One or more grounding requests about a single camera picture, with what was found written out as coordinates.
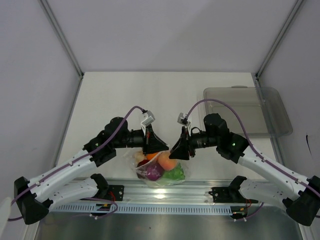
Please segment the orange fruit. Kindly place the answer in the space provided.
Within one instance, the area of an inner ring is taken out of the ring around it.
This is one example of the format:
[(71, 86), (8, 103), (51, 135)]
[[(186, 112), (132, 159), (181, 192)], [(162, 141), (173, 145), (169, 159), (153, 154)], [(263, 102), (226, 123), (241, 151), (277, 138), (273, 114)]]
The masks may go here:
[(158, 152), (157, 153), (150, 153), (145, 156), (145, 159), (148, 161), (152, 161), (152, 160), (156, 159), (158, 155), (159, 155)]

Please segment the small garlic bulb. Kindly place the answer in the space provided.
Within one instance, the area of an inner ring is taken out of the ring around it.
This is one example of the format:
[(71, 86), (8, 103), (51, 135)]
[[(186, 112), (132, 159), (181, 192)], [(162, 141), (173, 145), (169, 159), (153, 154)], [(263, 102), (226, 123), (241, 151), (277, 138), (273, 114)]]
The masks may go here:
[(134, 159), (135, 159), (135, 162), (138, 164), (142, 161), (144, 161), (146, 159), (146, 156), (143, 154), (142, 151), (137, 151), (134, 153)]

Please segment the peach fruit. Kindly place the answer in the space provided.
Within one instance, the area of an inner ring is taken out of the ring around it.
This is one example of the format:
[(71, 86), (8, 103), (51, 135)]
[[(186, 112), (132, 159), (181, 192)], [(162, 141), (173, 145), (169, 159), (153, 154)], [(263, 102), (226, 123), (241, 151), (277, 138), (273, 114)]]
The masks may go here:
[(169, 156), (170, 152), (165, 151), (158, 157), (158, 163), (165, 171), (173, 170), (178, 164), (176, 159), (170, 159)]

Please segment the red apple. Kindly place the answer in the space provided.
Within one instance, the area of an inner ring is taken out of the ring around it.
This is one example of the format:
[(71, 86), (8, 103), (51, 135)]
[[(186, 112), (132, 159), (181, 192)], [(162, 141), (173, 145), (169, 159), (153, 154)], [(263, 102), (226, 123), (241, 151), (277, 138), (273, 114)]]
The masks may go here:
[(137, 168), (140, 168), (141, 166), (144, 166), (145, 164), (147, 164), (149, 162), (149, 160), (147, 159), (144, 159), (143, 161), (140, 161), (138, 164), (137, 164)]

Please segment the green lettuce leaf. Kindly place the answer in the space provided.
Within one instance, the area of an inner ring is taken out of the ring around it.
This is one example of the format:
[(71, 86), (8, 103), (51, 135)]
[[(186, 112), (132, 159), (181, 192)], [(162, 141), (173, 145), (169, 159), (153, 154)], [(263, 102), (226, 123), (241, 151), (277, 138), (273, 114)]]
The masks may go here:
[(162, 177), (172, 181), (184, 181), (186, 178), (183, 167), (180, 163), (178, 163), (172, 170), (165, 171)]

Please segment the clear zip top bag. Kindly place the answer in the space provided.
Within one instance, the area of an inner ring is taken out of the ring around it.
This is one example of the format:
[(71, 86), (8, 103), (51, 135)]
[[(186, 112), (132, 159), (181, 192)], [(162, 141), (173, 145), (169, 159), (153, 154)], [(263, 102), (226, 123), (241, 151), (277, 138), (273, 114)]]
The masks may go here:
[(182, 160), (170, 159), (169, 155), (169, 151), (146, 154), (141, 150), (130, 150), (123, 157), (148, 187), (162, 188), (181, 184), (190, 177), (188, 166)]

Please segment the purple red onion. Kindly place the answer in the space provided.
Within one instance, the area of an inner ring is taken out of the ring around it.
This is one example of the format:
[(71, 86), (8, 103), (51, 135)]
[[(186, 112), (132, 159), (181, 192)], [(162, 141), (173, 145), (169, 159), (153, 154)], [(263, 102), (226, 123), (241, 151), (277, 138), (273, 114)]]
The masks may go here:
[(150, 181), (157, 181), (164, 174), (165, 170), (158, 164), (149, 165), (146, 168), (145, 176)]

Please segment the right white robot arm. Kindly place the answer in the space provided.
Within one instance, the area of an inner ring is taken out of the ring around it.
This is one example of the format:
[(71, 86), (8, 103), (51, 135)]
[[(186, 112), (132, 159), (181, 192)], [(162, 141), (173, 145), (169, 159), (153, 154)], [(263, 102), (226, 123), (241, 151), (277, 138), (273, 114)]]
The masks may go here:
[(222, 158), (252, 170), (269, 182), (257, 183), (237, 176), (228, 187), (232, 201), (253, 199), (276, 206), (303, 226), (311, 226), (317, 218), (320, 210), (319, 177), (308, 178), (271, 160), (255, 149), (249, 140), (231, 132), (217, 113), (204, 117), (205, 130), (198, 133), (192, 133), (187, 114), (180, 113), (177, 121), (182, 129), (179, 140), (170, 151), (171, 159), (189, 160), (197, 149), (214, 147)]

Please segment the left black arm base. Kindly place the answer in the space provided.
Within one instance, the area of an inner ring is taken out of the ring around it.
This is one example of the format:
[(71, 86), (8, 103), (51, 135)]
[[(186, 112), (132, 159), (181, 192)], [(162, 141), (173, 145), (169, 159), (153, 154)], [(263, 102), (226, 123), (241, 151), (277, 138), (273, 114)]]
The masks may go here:
[(104, 199), (113, 202), (122, 202), (124, 198), (124, 185), (110, 185), (107, 191), (98, 192), (93, 198)]

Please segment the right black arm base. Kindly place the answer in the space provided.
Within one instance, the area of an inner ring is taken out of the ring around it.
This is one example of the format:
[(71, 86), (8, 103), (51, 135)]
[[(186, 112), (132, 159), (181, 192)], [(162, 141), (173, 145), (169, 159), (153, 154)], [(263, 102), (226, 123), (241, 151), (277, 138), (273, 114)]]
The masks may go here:
[(228, 187), (212, 187), (208, 194), (212, 196), (214, 203), (257, 204), (259, 202), (255, 199), (244, 198), (237, 190)]

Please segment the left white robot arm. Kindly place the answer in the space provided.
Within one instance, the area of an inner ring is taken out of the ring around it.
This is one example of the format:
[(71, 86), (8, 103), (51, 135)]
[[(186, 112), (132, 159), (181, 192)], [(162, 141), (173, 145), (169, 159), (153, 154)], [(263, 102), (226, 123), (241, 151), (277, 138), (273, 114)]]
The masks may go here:
[(152, 123), (129, 130), (123, 117), (113, 118), (96, 137), (66, 163), (31, 179), (20, 177), (14, 181), (14, 202), (26, 225), (42, 220), (50, 211), (73, 201), (105, 199), (109, 184), (95, 173), (82, 182), (72, 183), (86, 171), (95, 170), (117, 155), (117, 149), (141, 148), (143, 154), (167, 151), (168, 145), (154, 132)]

